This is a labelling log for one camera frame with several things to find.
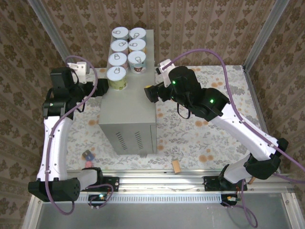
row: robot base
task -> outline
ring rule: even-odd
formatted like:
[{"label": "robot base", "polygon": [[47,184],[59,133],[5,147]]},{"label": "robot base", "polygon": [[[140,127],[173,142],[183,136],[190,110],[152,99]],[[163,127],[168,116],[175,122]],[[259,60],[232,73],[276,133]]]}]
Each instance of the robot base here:
[{"label": "robot base", "polygon": [[[213,191],[238,191],[242,190],[242,180],[238,181],[236,184],[231,184],[229,186],[223,187],[219,180],[219,176],[203,177],[204,190],[207,192]],[[244,191],[247,191],[247,184],[244,185]]]},{"label": "robot base", "polygon": [[[97,171],[98,177],[97,177],[97,182],[95,184],[92,184],[91,186],[95,185],[101,185],[101,184],[110,184],[113,186],[113,191],[118,192],[119,191],[119,186],[120,186],[120,178],[119,177],[104,177],[101,168],[99,167],[92,167],[92,168],[83,168],[82,170],[87,170],[87,169],[94,169]],[[94,188],[89,188],[85,189],[83,191],[87,192],[108,192],[110,188],[105,186],[105,187],[94,187]]]}]

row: cable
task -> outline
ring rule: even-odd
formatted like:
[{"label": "cable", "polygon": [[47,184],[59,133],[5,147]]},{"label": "cable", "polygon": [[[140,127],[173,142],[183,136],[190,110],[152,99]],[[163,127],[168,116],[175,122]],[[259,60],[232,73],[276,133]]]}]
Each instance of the cable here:
[{"label": "cable", "polygon": [[[102,184],[102,185],[94,185],[94,186],[88,186],[87,188],[95,188],[95,187],[104,187],[104,186],[108,186],[111,188],[111,194],[110,196],[106,199],[106,201],[104,203],[102,203],[101,205],[99,205],[99,208],[102,208],[106,205],[106,203],[108,202],[108,200],[112,197],[113,195],[113,192],[114,192],[114,189],[113,189],[113,186],[111,184]],[[90,199],[90,202],[89,202],[89,205],[90,207],[92,206],[92,201],[95,199],[95,197],[93,197],[92,199]]]},{"label": "cable", "polygon": [[[238,117],[238,119],[249,129],[251,130],[254,134],[256,134],[258,137],[260,137],[262,140],[264,140],[267,144],[269,144],[272,148],[274,148],[275,150],[277,150],[278,152],[280,152],[282,155],[284,155],[285,157],[287,157],[289,160],[291,160],[293,163],[295,163],[299,168],[301,168],[301,170],[303,170],[303,172],[305,172],[305,168],[298,163],[296,160],[294,160],[292,157],[290,157],[288,154],[286,154],[283,150],[281,150],[279,147],[275,146],[271,141],[269,141],[267,138],[265,138],[263,135],[261,135],[259,132],[257,132],[253,127],[251,127],[247,122],[245,122],[243,120],[243,118],[241,117],[241,115],[239,114],[236,105],[234,103],[233,97],[232,97],[232,93],[230,90],[230,86],[229,86],[229,80],[228,80],[228,74],[227,74],[227,70],[226,70],[226,66],[224,61],[222,60],[222,58],[214,51],[209,50],[209,49],[193,49],[193,50],[189,50],[185,53],[182,53],[181,55],[177,56],[175,59],[173,59],[172,61],[170,61],[167,65],[165,65],[162,70],[165,70],[167,67],[169,67],[172,63],[176,62],[178,59],[180,59],[183,56],[186,56],[190,53],[193,52],[208,52],[211,53],[212,55],[214,55],[215,57],[217,57],[217,59],[220,61],[223,70],[224,70],[224,80],[225,80],[225,86],[230,98],[230,102],[232,104],[232,108],[236,114],[236,116]],[[304,184],[305,181],[301,181],[301,180],[294,180],[295,183],[299,183],[299,184]]]},{"label": "cable", "polygon": [[227,205],[228,207],[231,207],[231,208],[242,208],[246,211],[246,215],[252,215],[254,220],[255,220],[255,225],[252,224],[252,222],[250,221],[250,225],[253,227],[253,228],[257,228],[258,227],[258,221],[257,221],[257,218],[255,217],[255,214],[247,207],[244,207],[242,205],[229,205],[228,203],[226,202],[223,202],[225,205]]},{"label": "cable", "polygon": [[273,176],[279,177],[279,178],[284,179],[284,180],[288,180],[292,183],[305,184],[305,181],[303,181],[303,180],[295,180],[295,179],[292,179],[292,178],[289,178],[289,177],[286,177],[286,176],[283,176],[283,175],[280,175],[280,174],[277,174],[277,173],[273,173]]},{"label": "cable", "polygon": [[[247,218],[247,221],[249,222],[249,224],[253,227],[253,228],[257,228],[258,227],[258,222],[257,222],[257,218],[255,217],[255,215],[253,214],[253,212],[250,211],[250,209],[248,209],[246,207],[246,203],[245,203],[245,199],[244,199],[244,183],[245,183],[245,180],[243,179],[242,181],[242,192],[241,192],[241,198],[242,198],[242,203],[243,203],[243,209],[244,209],[244,214],[246,215],[246,218]],[[247,214],[248,211],[251,212],[252,216],[254,217],[254,220],[255,220],[255,225],[252,223],[251,219],[250,219],[250,216]]]},{"label": "cable", "polygon": [[67,216],[67,215],[70,215],[73,211],[74,211],[74,208],[75,208],[75,204],[74,204],[74,201],[72,201],[72,209],[71,211],[69,212],[65,212],[63,210],[61,210],[59,208],[59,206],[55,203],[55,201],[53,200],[52,198],[52,195],[50,193],[50,189],[49,189],[49,160],[50,160],[50,150],[51,150],[51,144],[52,144],[52,140],[53,140],[53,136],[54,136],[54,132],[58,126],[58,124],[64,120],[64,118],[66,118],[69,114],[71,114],[72,112],[74,112],[77,108],[79,108],[80,106],[82,106],[85,102],[87,102],[90,97],[93,95],[93,93],[95,92],[96,88],[97,88],[97,83],[98,83],[98,77],[97,77],[97,72],[93,66],[93,64],[91,62],[89,62],[88,60],[86,60],[85,58],[83,57],[80,57],[80,56],[76,56],[76,55],[70,55],[70,56],[67,56],[66,59],[65,59],[65,63],[67,65],[67,60],[69,58],[78,58],[78,59],[81,59],[82,61],[85,61],[88,65],[90,65],[90,67],[92,68],[93,72],[94,72],[94,75],[95,75],[95,83],[94,83],[94,87],[92,89],[92,91],[90,92],[90,94],[87,96],[87,98],[85,98],[83,101],[81,101],[78,105],[76,105],[75,107],[73,107],[71,110],[69,110],[67,113],[65,113],[56,123],[55,125],[53,126],[52,130],[51,130],[51,133],[49,135],[49,142],[48,142],[48,146],[47,146],[47,155],[46,155],[46,171],[45,171],[45,188],[46,188],[46,192],[47,192],[47,196],[51,202],[51,204],[63,215]]}]

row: white can lid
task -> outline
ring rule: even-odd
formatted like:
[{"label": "white can lid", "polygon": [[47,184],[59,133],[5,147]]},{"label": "white can lid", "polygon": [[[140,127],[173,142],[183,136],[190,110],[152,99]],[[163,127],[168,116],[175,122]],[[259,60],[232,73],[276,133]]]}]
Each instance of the white can lid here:
[{"label": "white can lid", "polygon": [[146,42],[142,39],[133,39],[128,43],[128,47],[134,51],[142,50],[145,46]]},{"label": "white can lid", "polygon": [[122,52],[128,48],[128,42],[125,40],[116,40],[111,43],[110,47],[115,52]]},{"label": "white can lid", "polygon": [[145,35],[146,35],[146,30],[143,28],[134,28],[134,29],[130,30],[130,32],[129,32],[129,36],[132,39],[143,38],[143,37],[145,37]]},{"label": "white can lid", "polygon": [[128,29],[125,27],[116,27],[112,30],[112,35],[114,38],[121,38],[128,35]]},{"label": "white can lid", "polygon": [[118,81],[125,77],[126,70],[121,66],[115,66],[110,68],[107,73],[107,78],[111,81]]},{"label": "white can lid", "polygon": [[130,63],[142,63],[146,59],[146,54],[142,51],[134,51],[128,55]]},{"label": "white can lid", "polygon": [[115,52],[111,54],[108,58],[109,64],[112,66],[121,66],[127,61],[127,56],[122,52]]}]

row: white bracket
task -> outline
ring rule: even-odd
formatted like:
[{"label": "white bracket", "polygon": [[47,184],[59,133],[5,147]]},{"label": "white bracket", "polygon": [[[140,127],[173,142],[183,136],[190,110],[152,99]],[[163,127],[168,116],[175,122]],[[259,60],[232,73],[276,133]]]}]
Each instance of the white bracket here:
[{"label": "white bracket", "polygon": [[159,67],[159,70],[160,70],[160,72],[161,72],[161,75],[162,75],[162,77],[163,77],[163,82],[164,82],[164,86],[165,87],[168,87],[170,84],[171,84],[171,81],[170,81],[170,78],[169,78],[169,76],[168,76],[168,74],[170,73],[170,71],[172,70],[172,69],[174,69],[175,68],[175,65],[172,63],[170,66],[168,66],[166,69],[162,69],[165,65],[167,65],[167,64],[169,64],[169,62],[171,62],[171,60],[170,59],[167,59],[167,60],[165,60],[165,61],[162,61],[159,65],[160,65],[160,67]]},{"label": "white bracket", "polygon": [[[77,62],[77,63],[68,63],[68,66],[72,68],[75,73],[77,74],[80,83],[86,84],[86,69],[87,63],[86,62]],[[74,73],[72,73],[74,83],[77,82],[77,77]]]}]

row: cylindrical can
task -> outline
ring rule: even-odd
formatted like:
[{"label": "cylindrical can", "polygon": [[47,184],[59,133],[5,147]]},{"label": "cylindrical can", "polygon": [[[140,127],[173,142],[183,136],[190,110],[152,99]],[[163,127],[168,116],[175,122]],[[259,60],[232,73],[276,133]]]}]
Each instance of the cylindrical can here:
[{"label": "cylindrical can", "polygon": [[114,40],[125,40],[128,41],[128,29],[125,27],[116,27],[111,32]]},{"label": "cylindrical can", "polygon": [[116,40],[110,45],[113,52],[122,52],[128,55],[128,42],[125,40]]},{"label": "cylindrical can", "polygon": [[133,39],[128,43],[129,52],[142,51],[146,54],[146,42],[142,39]]},{"label": "cylindrical can", "polygon": [[146,41],[146,30],[143,28],[134,28],[129,31],[129,37],[131,39],[143,39]]},{"label": "cylindrical can", "polygon": [[128,55],[128,63],[132,73],[143,73],[146,71],[146,54],[142,51],[133,51]]},{"label": "cylindrical can", "polygon": [[109,86],[114,90],[123,90],[127,85],[126,70],[121,66],[110,68],[107,73]]},{"label": "cylindrical can", "polygon": [[111,65],[111,67],[121,66],[125,70],[128,69],[127,56],[122,52],[115,52],[111,54],[108,58],[108,63]]}]

